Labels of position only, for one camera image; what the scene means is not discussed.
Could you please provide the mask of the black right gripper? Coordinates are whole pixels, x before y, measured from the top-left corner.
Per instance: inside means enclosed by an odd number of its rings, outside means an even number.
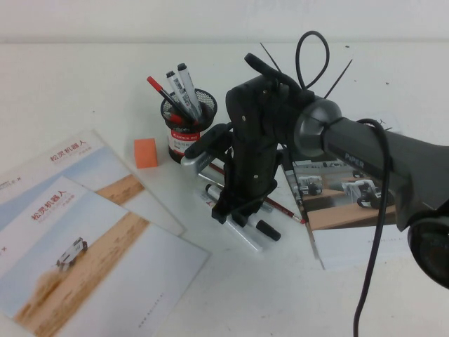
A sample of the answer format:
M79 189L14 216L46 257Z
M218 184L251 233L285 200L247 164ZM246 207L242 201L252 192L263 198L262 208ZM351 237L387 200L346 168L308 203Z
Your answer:
M224 187L212 211L220 223L231 216L237 225L246 225L260 209L271 211L271 205L259 197L272 190L278 166L277 144L262 123L267 98L263 92L271 86L270 80L258 76L226 94L233 126L233 159L224 163ZM242 197L251 200L242 204Z

